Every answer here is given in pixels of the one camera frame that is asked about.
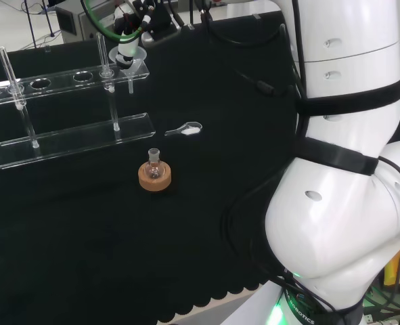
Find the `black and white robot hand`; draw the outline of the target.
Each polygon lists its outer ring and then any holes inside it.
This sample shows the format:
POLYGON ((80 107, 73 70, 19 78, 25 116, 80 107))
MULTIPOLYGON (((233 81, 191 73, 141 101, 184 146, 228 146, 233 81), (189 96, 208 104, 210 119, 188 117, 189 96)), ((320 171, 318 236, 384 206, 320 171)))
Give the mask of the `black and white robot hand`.
POLYGON ((140 41, 149 46, 178 33, 184 21, 169 1, 122 1, 114 10, 114 33, 118 41, 115 62, 128 69, 133 64, 140 41))

